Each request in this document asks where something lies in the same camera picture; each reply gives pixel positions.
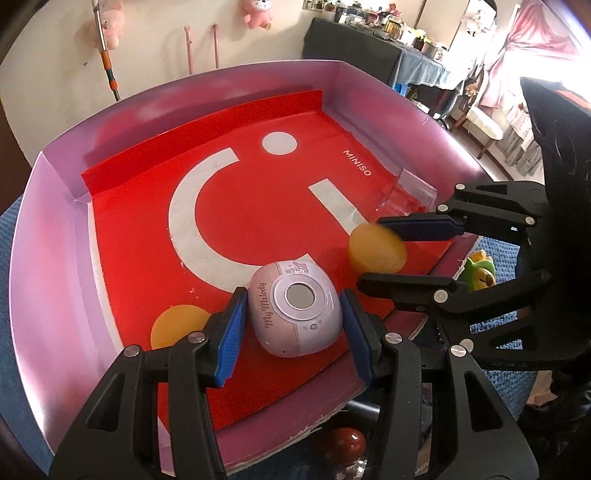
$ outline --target black robotic claw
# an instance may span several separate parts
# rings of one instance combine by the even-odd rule
[[[246,302],[246,289],[239,287],[226,310],[214,314],[215,321],[208,321],[203,332],[148,352],[138,345],[125,348],[67,432],[50,479],[172,478],[161,471],[157,432],[157,387],[167,382],[176,478],[225,480],[206,387],[219,388],[224,380],[220,375],[232,373],[238,352],[224,352],[222,364],[219,350],[228,348],[229,340],[240,344]]]
[[[551,369],[579,356],[591,339],[586,267],[573,261],[548,204],[531,181],[456,185],[436,213],[382,218],[405,241],[446,240],[464,232],[521,247],[521,275],[468,293],[451,278],[365,274],[361,292],[389,298],[399,310],[434,317],[451,343],[467,342],[485,369]],[[470,325],[524,307],[511,323],[471,333]],[[515,340],[521,350],[500,348]]]
[[[421,383],[433,392],[433,437],[425,479],[535,480],[538,468],[505,404],[467,350],[421,349],[403,336],[372,322],[352,290],[342,296],[345,331],[358,373],[368,371],[388,391],[363,480],[413,478],[419,449]]]

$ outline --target white cushion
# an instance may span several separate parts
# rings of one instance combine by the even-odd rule
[[[482,130],[489,138],[501,140],[503,130],[497,123],[478,107],[473,106],[468,111],[468,120]]]

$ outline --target table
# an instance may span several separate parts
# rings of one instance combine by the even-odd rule
[[[390,87],[412,83],[455,90],[465,77],[415,48],[373,35],[371,29],[320,18],[306,32],[302,58],[345,61]]]

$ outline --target pink bunny plush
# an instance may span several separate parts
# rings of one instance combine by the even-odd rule
[[[116,0],[115,5],[109,10],[100,9],[100,26],[103,29],[103,36],[108,50],[114,50],[119,46],[119,39],[123,36],[125,16],[121,0]],[[96,31],[95,21],[88,23],[88,30],[96,44],[99,44],[99,34]]]
[[[271,0],[244,0],[244,8],[246,15],[244,21],[248,28],[253,30],[256,27],[261,27],[266,30],[271,28]]]

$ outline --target blue gripper pad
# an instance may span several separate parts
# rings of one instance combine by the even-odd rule
[[[218,320],[220,324],[225,324],[225,329],[217,349],[217,369],[213,376],[216,388],[222,387],[234,372],[247,319],[248,291],[239,287],[230,299],[222,317]]]
[[[359,377],[370,387],[376,380],[376,369],[381,361],[380,338],[387,330],[381,319],[372,321],[363,309],[355,292],[348,288],[339,296],[343,311],[343,328],[353,355]]]

